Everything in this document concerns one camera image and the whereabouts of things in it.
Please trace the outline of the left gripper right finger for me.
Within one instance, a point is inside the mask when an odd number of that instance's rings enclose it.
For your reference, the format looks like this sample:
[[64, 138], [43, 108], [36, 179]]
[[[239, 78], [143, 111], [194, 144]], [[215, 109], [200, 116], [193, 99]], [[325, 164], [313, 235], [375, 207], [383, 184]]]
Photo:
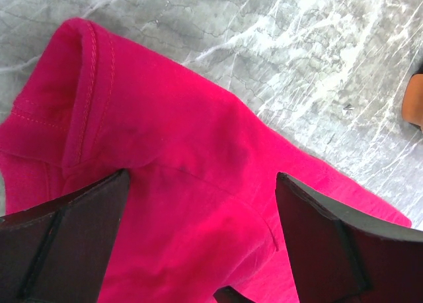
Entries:
[[255, 173], [235, 189], [278, 251], [218, 302], [421, 302], [422, 232], [337, 172]]

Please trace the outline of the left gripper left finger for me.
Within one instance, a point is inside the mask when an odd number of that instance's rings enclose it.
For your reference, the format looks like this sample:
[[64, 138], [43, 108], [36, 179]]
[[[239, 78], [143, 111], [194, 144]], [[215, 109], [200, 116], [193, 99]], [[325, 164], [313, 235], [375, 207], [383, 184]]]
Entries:
[[1, 217], [2, 302], [96, 302], [128, 198], [119, 170]]

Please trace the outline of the pink t shirt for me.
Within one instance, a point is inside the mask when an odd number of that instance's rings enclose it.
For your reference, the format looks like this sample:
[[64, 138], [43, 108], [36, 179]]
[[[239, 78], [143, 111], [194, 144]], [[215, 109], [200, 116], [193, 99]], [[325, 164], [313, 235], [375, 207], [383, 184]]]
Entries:
[[85, 19], [54, 33], [1, 125], [7, 213], [127, 169], [101, 302], [297, 302], [275, 198], [284, 172], [376, 218], [395, 207], [267, 127], [234, 94]]

